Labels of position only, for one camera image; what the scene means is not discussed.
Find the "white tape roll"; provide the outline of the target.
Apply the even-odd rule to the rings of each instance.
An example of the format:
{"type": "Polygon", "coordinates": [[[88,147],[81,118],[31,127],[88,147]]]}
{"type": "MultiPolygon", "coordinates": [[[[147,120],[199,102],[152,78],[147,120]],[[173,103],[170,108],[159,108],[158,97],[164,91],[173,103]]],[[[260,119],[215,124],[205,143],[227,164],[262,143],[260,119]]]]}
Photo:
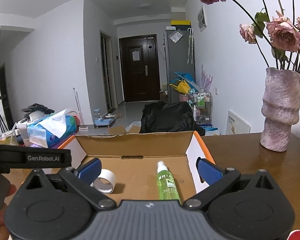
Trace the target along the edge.
{"type": "Polygon", "coordinates": [[[116,176],[112,171],[103,168],[90,186],[101,193],[112,193],[116,186],[116,176]]]}

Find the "green spray bottle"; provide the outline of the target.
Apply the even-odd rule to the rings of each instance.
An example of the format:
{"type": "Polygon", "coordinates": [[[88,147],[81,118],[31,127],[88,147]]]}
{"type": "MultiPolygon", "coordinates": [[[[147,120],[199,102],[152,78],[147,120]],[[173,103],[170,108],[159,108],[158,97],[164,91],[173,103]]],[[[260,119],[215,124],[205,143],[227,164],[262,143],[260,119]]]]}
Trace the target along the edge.
{"type": "Polygon", "coordinates": [[[172,173],[164,162],[157,162],[157,187],[160,200],[178,200],[180,197],[172,173]]]}

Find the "glass cup with straw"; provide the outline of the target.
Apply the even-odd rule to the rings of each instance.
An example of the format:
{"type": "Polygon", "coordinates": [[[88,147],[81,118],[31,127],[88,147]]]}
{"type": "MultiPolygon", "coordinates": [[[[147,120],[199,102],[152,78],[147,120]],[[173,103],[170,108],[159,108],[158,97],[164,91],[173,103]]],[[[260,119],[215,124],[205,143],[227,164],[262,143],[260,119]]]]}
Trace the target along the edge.
{"type": "Polygon", "coordinates": [[[4,132],[0,135],[0,145],[14,145],[18,146],[17,136],[15,130],[4,132]]]}

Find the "clear food container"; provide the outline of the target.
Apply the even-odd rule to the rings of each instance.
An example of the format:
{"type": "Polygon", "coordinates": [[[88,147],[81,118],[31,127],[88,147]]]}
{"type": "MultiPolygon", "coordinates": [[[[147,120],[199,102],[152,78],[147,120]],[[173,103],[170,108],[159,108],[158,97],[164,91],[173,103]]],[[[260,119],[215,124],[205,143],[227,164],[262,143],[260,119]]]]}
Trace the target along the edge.
{"type": "Polygon", "coordinates": [[[29,141],[29,134],[27,132],[27,124],[25,122],[15,123],[14,131],[19,145],[26,147],[31,146],[31,143],[29,141]]]}

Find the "orange cardboard box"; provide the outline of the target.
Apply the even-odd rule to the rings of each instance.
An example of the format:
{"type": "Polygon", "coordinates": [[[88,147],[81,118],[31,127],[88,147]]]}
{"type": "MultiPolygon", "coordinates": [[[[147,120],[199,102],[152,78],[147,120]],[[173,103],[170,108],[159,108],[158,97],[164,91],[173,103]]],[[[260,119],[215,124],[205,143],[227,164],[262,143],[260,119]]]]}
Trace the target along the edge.
{"type": "Polygon", "coordinates": [[[157,163],[163,161],[173,174],[179,197],[189,199],[208,187],[196,168],[198,158],[214,159],[197,132],[92,136],[73,135],[60,149],[71,151],[74,167],[99,158],[102,168],[116,177],[108,196],[122,200],[157,200],[157,163]]]}

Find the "blue tissue pack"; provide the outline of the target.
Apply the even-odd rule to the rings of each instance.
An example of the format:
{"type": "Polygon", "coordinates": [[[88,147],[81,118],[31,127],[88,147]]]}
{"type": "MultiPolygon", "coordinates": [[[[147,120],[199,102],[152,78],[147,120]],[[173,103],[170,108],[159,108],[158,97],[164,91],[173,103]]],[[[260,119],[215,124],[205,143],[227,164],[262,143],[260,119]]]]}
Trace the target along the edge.
{"type": "Polygon", "coordinates": [[[43,148],[52,148],[60,144],[76,131],[76,118],[67,115],[66,109],[42,116],[27,126],[29,141],[43,148]]]}

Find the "black device stack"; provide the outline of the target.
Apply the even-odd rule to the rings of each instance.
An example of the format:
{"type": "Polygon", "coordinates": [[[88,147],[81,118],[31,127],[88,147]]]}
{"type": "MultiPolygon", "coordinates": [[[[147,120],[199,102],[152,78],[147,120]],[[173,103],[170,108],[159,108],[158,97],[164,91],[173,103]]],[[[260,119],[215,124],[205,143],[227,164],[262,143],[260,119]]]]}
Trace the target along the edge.
{"type": "Polygon", "coordinates": [[[55,112],[53,109],[38,103],[33,103],[27,108],[23,108],[21,111],[25,113],[24,118],[30,121],[37,120],[44,115],[49,115],[55,112]]]}

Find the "metal storage cart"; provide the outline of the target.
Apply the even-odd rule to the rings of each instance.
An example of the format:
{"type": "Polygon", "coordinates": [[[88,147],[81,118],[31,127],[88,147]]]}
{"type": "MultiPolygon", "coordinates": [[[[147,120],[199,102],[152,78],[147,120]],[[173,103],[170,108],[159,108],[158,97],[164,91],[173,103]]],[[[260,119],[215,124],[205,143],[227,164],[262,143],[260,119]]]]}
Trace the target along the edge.
{"type": "Polygon", "coordinates": [[[210,92],[195,92],[190,95],[193,118],[198,125],[212,125],[212,95],[210,92]]]}

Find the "black bag on chair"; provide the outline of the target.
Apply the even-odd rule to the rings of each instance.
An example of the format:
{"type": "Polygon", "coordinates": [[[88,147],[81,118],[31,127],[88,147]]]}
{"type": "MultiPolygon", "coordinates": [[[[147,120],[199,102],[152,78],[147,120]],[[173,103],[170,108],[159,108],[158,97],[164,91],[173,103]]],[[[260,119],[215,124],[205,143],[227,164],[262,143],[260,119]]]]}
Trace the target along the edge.
{"type": "Polygon", "coordinates": [[[192,108],[187,102],[157,101],[145,104],[139,133],[186,131],[196,131],[200,136],[205,135],[205,129],[196,124],[192,108]]]}

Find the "pink textured vase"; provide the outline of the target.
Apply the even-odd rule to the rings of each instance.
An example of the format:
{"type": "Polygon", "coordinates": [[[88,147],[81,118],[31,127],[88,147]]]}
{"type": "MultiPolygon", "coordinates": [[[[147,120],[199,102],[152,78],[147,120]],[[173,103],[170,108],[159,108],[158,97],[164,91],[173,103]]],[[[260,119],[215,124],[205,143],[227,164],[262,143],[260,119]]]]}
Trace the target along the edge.
{"type": "Polygon", "coordinates": [[[292,126],[299,122],[300,74],[268,67],[262,100],[265,121],[260,144],[274,152],[285,152],[292,126]]]}

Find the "red lint brush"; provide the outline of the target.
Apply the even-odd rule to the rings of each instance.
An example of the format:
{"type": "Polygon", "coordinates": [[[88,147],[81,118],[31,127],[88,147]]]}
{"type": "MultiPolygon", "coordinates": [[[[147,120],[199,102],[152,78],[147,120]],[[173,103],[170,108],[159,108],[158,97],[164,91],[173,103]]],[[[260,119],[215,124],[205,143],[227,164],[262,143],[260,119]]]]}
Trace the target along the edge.
{"type": "Polygon", "coordinates": [[[293,230],[287,240],[300,240],[300,230],[293,230]]]}

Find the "dark brown entrance door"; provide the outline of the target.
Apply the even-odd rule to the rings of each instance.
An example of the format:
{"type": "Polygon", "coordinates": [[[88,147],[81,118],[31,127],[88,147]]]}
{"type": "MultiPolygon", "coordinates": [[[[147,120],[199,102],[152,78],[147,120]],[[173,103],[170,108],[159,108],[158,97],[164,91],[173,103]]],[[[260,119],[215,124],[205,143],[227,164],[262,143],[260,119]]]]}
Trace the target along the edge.
{"type": "Polygon", "coordinates": [[[141,35],[119,39],[125,102],[160,99],[160,68],[157,36],[141,35]]]}

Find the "grey refrigerator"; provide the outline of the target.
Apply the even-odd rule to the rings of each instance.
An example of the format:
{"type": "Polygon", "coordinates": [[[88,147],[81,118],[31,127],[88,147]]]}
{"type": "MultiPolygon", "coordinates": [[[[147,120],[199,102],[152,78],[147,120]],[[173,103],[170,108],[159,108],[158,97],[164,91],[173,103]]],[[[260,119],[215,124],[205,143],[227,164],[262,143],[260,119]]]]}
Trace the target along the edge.
{"type": "Polygon", "coordinates": [[[194,40],[191,28],[184,30],[164,30],[164,51],[166,61],[168,102],[179,102],[179,93],[171,86],[177,86],[184,73],[195,81],[194,40]]]}

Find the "dried pink roses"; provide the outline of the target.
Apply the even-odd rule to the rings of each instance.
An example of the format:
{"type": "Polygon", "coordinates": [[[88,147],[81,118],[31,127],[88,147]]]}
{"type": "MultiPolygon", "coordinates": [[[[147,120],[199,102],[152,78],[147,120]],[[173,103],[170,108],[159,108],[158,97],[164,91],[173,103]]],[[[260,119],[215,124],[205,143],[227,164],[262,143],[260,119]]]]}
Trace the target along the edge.
{"type": "MultiPolygon", "coordinates": [[[[200,0],[205,5],[226,1],[200,0]]],[[[264,38],[271,47],[275,67],[300,74],[300,16],[296,17],[295,14],[295,0],[292,0],[292,19],[284,14],[281,0],[277,0],[280,9],[276,17],[270,17],[265,0],[262,0],[263,8],[255,15],[250,14],[237,0],[231,1],[252,20],[252,24],[239,25],[239,33],[245,42],[258,45],[258,40],[264,38]]]]}

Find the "white board against wall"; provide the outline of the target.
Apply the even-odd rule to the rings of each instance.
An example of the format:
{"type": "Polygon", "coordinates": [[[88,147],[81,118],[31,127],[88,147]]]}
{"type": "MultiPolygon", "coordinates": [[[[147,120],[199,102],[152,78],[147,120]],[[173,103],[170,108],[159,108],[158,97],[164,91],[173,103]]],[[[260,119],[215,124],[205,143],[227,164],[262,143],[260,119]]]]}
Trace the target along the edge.
{"type": "Polygon", "coordinates": [[[226,135],[248,134],[251,126],[232,111],[228,111],[226,135]]]}

